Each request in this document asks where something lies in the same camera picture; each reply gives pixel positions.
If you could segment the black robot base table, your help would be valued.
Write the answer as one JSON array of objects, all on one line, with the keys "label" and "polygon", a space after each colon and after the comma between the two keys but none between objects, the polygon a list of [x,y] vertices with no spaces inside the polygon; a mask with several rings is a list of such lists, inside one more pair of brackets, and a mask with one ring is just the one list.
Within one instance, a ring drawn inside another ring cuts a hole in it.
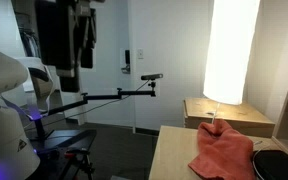
[{"label": "black robot base table", "polygon": [[93,180],[89,155],[96,135],[95,130],[55,130],[45,139],[32,140],[41,162],[26,180],[81,180],[79,172]]}]

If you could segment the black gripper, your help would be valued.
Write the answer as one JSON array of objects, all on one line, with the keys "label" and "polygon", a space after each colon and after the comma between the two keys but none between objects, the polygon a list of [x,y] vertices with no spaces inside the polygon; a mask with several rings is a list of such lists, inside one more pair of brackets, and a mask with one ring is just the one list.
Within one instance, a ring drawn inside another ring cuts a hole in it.
[{"label": "black gripper", "polygon": [[63,92],[80,91],[80,68],[93,68],[96,10],[91,0],[35,0],[42,62],[54,66]]}]

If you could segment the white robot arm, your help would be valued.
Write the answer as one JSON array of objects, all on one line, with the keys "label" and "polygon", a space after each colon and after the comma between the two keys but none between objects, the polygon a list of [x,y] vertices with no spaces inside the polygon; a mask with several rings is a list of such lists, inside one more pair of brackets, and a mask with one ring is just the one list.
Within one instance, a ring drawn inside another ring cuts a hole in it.
[{"label": "white robot arm", "polygon": [[[27,68],[0,52],[0,93],[12,90],[28,78]],[[0,106],[0,180],[26,180],[35,177],[40,155],[27,138],[15,109]]]}]

